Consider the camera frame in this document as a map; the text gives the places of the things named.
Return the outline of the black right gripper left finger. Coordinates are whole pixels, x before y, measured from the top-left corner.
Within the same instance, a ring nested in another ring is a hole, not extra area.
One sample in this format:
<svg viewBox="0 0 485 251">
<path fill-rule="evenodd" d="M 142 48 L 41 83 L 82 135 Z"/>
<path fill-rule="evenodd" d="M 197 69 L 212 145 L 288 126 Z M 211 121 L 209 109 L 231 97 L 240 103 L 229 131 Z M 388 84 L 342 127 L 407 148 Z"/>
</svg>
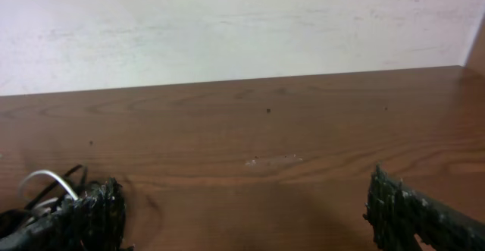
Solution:
<svg viewBox="0 0 485 251">
<path fill-rule="evenodd" d="M 22 209 L 1 213 L 4 251 L 116 251 L 122 250 L 126 203 L 122 186 L 110 177 L 74 187 L 79 199 L 57 197 L 52 206 L 39 202 L 55 183 Z"/>
</svg>

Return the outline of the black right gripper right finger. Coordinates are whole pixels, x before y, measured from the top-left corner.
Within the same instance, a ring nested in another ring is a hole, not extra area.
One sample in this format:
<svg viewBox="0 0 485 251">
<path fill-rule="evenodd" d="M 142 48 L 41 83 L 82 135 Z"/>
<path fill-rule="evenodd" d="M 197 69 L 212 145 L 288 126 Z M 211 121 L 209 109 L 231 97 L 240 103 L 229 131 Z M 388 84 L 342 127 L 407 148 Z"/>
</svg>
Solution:
<svg viewBox="0 0 485 251">
<path fill-rule="evenodd" d="M 394 180 L 377 165 L 363 218 L 380 250 L 484 251 L 484 224 Z"/>
</svg>

